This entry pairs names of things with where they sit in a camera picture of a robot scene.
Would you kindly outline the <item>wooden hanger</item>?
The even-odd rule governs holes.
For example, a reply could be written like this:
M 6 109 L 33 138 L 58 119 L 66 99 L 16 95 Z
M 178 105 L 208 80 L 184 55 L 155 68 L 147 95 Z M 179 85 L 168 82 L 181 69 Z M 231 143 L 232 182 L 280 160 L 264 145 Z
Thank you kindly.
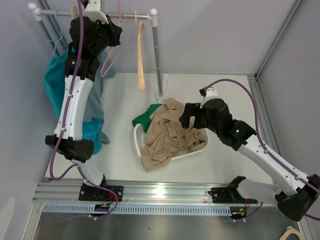
M 145 89 L 145 77 L 144 77 L 144 66 L 143 66 L 143 54 L 142 54 L 142 34 L 145 28 L 142 22 L 138 21 L 137 11 L 134 13 L 135 24 L 137 28 L 137 80 L 138 89 Z
M 71 19 L 75 19 L 79 16 L 79 9 L 76 6 L 73 6 L 70 10 L 71 13 Z

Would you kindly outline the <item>beige t shirt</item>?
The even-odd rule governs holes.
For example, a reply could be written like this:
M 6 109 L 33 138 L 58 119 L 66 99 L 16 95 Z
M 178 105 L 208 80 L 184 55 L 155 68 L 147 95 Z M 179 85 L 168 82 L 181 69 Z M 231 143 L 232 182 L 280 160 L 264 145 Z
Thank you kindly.
M 208 137 L 191 123 L 184 129 L 179 118 L 185 105 L 173 98 L 159 106 L 149 117 L 151 123 L 146 132 L 145 147 L 140 161 L 149 172 L 165 167 L 180 152 L 188 154 L 200 151 L 208 144 Z

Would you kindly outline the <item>grey blue t shirt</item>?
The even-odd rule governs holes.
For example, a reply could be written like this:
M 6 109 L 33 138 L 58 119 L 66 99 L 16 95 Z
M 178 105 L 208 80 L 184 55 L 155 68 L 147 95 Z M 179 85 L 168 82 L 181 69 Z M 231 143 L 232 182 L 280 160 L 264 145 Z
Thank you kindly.
M 93 119 L 100 120 L 100 126 L 98 127 L 99 141 L 105 145 L 109 144 L 110 140 L 107 135 L 102 132 L 102 128 L 105 122 L 104 110 L 101 104 L 101 98 L 104 90 L 104 78 L 101 76 L 100 71 L 103 63 L 107 59 L 107 56 L 107 52 L 104 50 L 98 57 L 100 65 L 98 67 L 98 70 L 95 72 L 94 82 L 87 98 L 83 117 L 84 123 L 89 123 Z

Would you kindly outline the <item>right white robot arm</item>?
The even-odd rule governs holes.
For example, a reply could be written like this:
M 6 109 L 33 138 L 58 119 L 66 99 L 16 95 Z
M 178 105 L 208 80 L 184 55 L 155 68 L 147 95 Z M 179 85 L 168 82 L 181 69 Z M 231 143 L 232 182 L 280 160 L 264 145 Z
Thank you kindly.
M 267 173 L 273 184 L 255 182 L 239 176 L 227 191 L 232 202 L 255 199 L 277 206 L 287 218 L 299 222 L 320 195 L 320 177 L 306 173 L 289 164 L 264 143 L 258 132 L 249 124 L 232 117 L 228 105 L 220 98 L 205 104 L 186 103 L 179 118 L 183 128 L 188 128 L 194 117 L 196 129 L 208 129 L 219 140 L 241 153 Z

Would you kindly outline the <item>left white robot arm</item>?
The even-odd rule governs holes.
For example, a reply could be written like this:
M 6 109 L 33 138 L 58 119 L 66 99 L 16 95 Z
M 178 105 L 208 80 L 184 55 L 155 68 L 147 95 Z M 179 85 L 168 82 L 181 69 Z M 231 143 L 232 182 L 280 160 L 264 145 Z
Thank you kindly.
M 91 187 L 90 195 L 97 201 L 107 197 L 108 188 L 102 185 L 105 176 L 92 157 L 95 143 L 83 138 L 86 105 L 100 67 L 99 57 L 107 47 L 120 45 L 122 28 L 115 25 L 108 15 L 79 16 L 70 23 L 71 43 L 64 63 L 64 96 L 57 126 L 45 143 L 52 148 L 49 164 L 50 177 L 54 175 L 57 154 L 71 161 L 81 174 L 84 184 Z

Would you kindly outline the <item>green t shirt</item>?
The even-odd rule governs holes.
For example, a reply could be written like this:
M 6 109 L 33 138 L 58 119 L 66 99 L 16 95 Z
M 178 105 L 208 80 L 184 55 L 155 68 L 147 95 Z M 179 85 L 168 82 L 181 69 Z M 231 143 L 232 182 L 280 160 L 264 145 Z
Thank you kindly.
M 150 119 L 150 116 L 161 106 L 162 104 L 159 104 L 159 103 L 151 104 L 146 112 L 144 112 L 143 114 L 137 116 L 132 120 L 133 127 L 135 127 L 138 124 L 141 124 L 143 126 L 144 132 L 146 133 L 152 122 L 152 120 Z

